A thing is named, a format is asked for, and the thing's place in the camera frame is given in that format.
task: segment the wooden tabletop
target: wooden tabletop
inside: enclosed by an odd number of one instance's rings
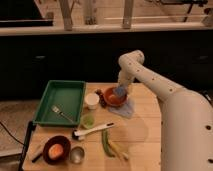
[[[87,83],[86,92],[97,89],[104,91],[115,83]],[[84,141],[71,139],[72,128],[41,127],[37,125],[31,138],[30,146],[23,164],[24,170],[43,171],[160,171],[160,141],[161,141],[161,113],[156,96],[143,84],[134,83],[129,98],[134,101],[134,114],[131,119],[110,113],[107,108],[98,106],[92,110],[95,125],[113,122],[109,128],[109,137],[128,151],[129,161],[107,157],[104,153],[101,132],[86,136]],[[82,115],[88,109],[84,104]],[[81,146],[85,150],[82,164],[72,164],[69,159],[57,164],[48,165],[43,157],[35,163],[29,160],[29,155],[35,151],[37,145],[45,138],[64,135],[71,141],[71,148]]]

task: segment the red bowl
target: red bowl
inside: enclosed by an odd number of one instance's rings
[[[105,102],[109,106],[120,107],[126,102],[127,95],[125,95],[123,97],[117,97],[113,92],[114,88],[116,88],[116,87],[110,87],[110,88],[106,89],[105,92],[103,93],[103,97],[104,97]]]

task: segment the green vegetable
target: green vegetable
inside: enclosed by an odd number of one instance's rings
[[[107,156],[109,157],[115,157],[115,155],[110,151],[109,146],[108,146],[108,132],[107,130],[102,131],[102,144],[104,151]]]

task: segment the dark bowl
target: dark bowl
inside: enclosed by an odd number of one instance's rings
[[[125,95],[123,97],[117,97],[113,93],[114,88],[116,88],[116,87],[110,87],[110,88],[106,89],[105,92],[103,93],[103,97],[104,97],[105,102],[109,106],[120,107],[126,102],[127,95]]]
[[[60,144],[63,147],[62,155],[56,160],[52,160],[48,154],[49,149],[54,144]],[[54,136],[51,139],[49,139],[47,141],[47,143],[45,144],[44,150],[43,150],[43,158],[48,164],[55,165],[55,164],[58,164],[59,162],[65,161],[67,159],[67,157],[69,156],[69,153],[70,153],[70,149],[71,149],[71,144],[67,137],[61,136],[61,135]]]

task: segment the cable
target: cable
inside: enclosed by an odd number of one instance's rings
[[[25,146],[24,143],[22,143],[21,141],[19,141],[16,137],[14,137],[14,136],[10,133],[10,131],[6,128],[6,126],[5,126],[2,122],[0,122],[0,125],[4,128],[4,130],[5,130],[16,142],[18,142],[18,143],[20,143],[21,145]]]

